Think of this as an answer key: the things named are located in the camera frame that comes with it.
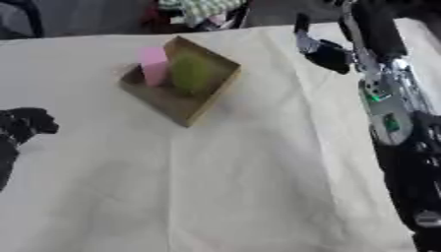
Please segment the black object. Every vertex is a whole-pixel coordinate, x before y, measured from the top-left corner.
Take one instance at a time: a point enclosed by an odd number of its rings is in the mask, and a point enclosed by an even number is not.
[[[381,63],[408,55],[387,4],[381,0],[358,0],[352,15],[360,28],[364,45]]]
[[[441,228],[422,226],[417,216],[441,213],[441,117],[415,112],[410,137],[382,145],[372,134],[386,186],[402,222],[414,232],[418,251],[441,251]]]
[[[8,183],[19,155],[17,147],[37,134],[55,134],[59,126],[42,108],[0,110],[0,191]]]
[[[25,12],[32,30],[31,37],[44,37],[41,14],[32,0],[0,0],[0,3],[14,6]]]
[[[321,39],[317,51],[305,54],[311,62],[345,75],[350,71],[347,52],[344,48],[329,40]]]
[[[295,22],[294,33],[309,32],[310,19],[307,15],[299,13]],[[339,44],[321,39],[315,51],[304,52],[305,57],[316,65],[347,74],[350,71],[347,51]]]

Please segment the white tablecloth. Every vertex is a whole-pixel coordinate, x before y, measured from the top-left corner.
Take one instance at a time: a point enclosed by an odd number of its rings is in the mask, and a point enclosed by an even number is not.
[[[400,29],[441,100],[437,41],[417,22]],[[307,62],[291,30],[186,35],[243,67],[190,129],[118,86],[141,48],[173,35],[3,42],[0,107],[47,108],[61,130],[22,146],[0,194],[0,250],[412,251],[376,164],[359,77]],[[344,41],[335,24],[314,32]]]

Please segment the green ball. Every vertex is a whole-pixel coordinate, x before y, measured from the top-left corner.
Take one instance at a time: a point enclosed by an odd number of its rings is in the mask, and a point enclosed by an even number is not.
[[[171,60],[174,86],[182,93],[195,95],[203,91],[210,80],[208,60],[190,52],[181,52]]]

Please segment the pink block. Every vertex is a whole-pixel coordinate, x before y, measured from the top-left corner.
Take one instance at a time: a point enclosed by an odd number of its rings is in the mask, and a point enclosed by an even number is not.
[[[148,86],[161,85],[168,68],[165,50],[162,47],[144,48],[141,52],[141,67]]]

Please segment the table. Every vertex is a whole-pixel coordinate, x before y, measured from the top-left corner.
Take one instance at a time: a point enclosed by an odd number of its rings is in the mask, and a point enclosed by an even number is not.
[[[440,111],[440,47],[399,27]],[[1,108],[61,125],[22,146],[0,195],[2,252],[413,251],[382,181],[356,73],[297,53],[292,27],[187,34],[242,73],[185,129],[119,88],[144,46],[173,35],[0,45]],[[336,24],[313,34],[344,41]]]

